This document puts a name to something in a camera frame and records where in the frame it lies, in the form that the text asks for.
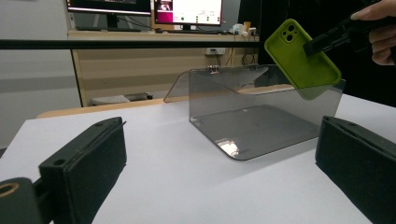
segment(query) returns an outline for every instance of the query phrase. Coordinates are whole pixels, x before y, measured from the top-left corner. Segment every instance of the gray translucent box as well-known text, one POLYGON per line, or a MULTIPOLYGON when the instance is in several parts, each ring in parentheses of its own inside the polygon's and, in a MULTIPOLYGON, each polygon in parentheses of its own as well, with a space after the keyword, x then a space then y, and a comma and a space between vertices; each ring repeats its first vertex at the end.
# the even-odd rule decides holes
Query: gray translucent box
POLYGON ((276 65, 196 69, 179 79, 189 83, 190 122, 238 161, 318 137, 345 87, 296 90, 276 65))

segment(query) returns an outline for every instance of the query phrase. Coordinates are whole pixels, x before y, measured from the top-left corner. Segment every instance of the electrical socket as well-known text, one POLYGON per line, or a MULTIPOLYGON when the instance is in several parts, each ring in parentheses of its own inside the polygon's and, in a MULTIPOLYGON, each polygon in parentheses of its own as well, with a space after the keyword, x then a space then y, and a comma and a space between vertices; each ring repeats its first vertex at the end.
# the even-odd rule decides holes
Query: electrical socket
POLYGON ((225 48, 207 48, 205 51, 205 55, 216 55, 216 52, 213 49, 218 52, 218 55, 225 54, 225 48))

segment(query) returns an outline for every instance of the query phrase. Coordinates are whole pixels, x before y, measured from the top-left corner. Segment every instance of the black metal bar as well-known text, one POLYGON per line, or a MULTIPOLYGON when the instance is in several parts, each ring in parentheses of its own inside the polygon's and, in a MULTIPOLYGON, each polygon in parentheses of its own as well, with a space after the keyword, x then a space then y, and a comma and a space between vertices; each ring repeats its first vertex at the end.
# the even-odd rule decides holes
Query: black metal bar
POLYGON ((259 48, 244 41, 0 40, 0 49, 197 49, 259 48))

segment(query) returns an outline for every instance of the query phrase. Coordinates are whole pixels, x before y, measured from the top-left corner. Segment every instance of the green phone case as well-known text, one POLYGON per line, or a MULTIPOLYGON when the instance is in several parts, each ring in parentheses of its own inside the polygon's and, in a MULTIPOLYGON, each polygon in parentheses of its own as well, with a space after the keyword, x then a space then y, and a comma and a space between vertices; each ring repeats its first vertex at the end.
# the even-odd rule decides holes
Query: green phone case
POLYGON ((324 52, 306 57, 303 45, 310 40, 311 36, 297 21, 288 19, 265 41, 264 46, 294 88, 337 84, 341 72, 324 52))

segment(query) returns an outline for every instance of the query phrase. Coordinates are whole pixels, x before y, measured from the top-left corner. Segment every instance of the white table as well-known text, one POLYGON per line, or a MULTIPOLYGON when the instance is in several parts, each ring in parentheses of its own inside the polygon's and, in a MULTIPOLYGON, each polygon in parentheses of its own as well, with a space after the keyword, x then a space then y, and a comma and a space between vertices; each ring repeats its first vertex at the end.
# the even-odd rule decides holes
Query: white table
MULTIPOLYGON (((128 161, 93 223, 370 223, 315 165, 318 139, 232 161, 188 121, 188 103, 26 120, 0 180, 38 164, 95 122, 121 116, 128 161)), ((343 95, 337 118, 396 142, 396 108, 343 95)))

